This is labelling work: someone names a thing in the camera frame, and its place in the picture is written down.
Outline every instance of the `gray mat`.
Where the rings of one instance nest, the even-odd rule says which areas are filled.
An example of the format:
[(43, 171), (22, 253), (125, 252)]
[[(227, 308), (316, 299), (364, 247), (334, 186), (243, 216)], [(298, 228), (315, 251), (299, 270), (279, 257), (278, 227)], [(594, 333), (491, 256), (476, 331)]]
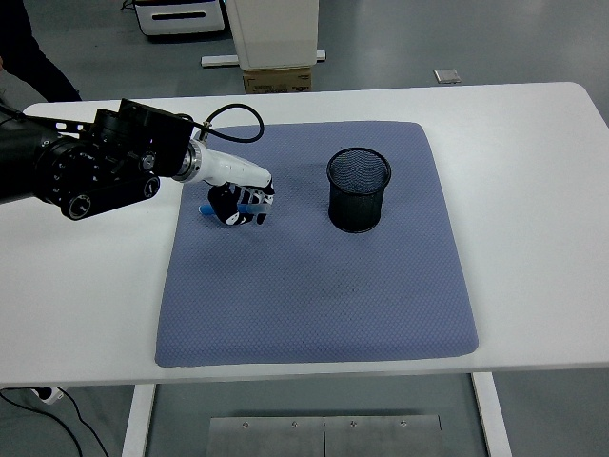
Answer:
[[(223, 131), (248, 136), (251, 128)], [(383, 361), (478, 346), (433, 156), (412, 123), (267, 126), (253, 145), (209, 138), (273, 173), (261, 226), (226, 227), (185, 186), (161, 306), (161, 367)], [(391, 164), (381, 222), (361, 234), (327, 216), (325, 166), (365, 147)]]

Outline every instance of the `mesh cup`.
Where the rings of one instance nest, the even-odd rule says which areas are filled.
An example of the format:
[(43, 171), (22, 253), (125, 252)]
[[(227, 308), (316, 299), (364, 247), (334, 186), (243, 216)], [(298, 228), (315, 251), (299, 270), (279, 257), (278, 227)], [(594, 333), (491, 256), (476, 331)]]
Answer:
[(387, 160), (372, 149), (343, 149), (330, 159), (326, 172), (332, 224), (350, 233), (376, 226), (381, 220), (384, 188), (391, 178)]

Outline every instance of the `cardboard box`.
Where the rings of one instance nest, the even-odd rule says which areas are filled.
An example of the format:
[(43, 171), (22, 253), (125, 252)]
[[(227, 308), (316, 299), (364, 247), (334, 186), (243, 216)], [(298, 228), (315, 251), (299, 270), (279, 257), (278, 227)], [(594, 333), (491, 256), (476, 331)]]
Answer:
[(311, 67), (245, 70), (246, 93), (311, 92)]

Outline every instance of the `black pants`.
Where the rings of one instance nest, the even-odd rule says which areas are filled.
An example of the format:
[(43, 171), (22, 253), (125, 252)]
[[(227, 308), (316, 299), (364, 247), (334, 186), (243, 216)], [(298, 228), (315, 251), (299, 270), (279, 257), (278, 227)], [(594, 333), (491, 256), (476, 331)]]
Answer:
[(31, 34), (21, 0), (0, 0), (0, 57), (10, 74), (32, 86), (49, 102), (80, 101), (80, 95)]

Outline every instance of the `blue pad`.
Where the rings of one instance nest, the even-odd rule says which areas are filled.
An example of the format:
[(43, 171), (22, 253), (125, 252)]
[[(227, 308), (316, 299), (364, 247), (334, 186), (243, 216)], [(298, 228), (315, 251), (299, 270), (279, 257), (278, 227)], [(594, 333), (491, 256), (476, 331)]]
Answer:
[[(248, 136), (251, 128), (224, 129)], [(442, 188), (421, 126), (268, 126), (255, 144), (209, 147), (273, 174), (261, 226), (202, 216), (186, 185), (159, 320), (161, 367), (383, 361), (472, 352), (478, 336)], [(381, 222), (345, 233), (327, 215), (328, 160), (374, 149), (390, 163)]]

